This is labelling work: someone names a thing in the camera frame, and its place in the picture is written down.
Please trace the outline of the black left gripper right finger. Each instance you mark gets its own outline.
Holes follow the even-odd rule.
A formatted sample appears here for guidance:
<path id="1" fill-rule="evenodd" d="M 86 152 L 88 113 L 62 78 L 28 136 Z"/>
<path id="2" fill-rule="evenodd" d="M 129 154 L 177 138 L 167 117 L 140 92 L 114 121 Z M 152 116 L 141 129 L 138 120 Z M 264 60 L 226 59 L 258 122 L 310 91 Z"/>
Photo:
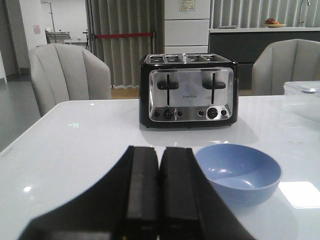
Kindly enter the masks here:
<path id="1" fill-rule="evenodd" d="M 190 148 L 168 147 L 159 170 L 162 240 L 252 240 L 206 179 Z"/>

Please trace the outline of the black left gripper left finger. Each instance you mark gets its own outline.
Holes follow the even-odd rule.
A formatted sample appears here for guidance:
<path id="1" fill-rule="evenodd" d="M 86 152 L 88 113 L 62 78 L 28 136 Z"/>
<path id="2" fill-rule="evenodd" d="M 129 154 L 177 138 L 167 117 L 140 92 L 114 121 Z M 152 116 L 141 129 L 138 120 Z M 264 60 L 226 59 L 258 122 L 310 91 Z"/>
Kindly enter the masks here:
<path id="1" fill-rule="evenodd" d="M 158 159 L 151 147 L 129 146 L 88 190 L 32 219 L 21 240 L 155 240 Z"/>

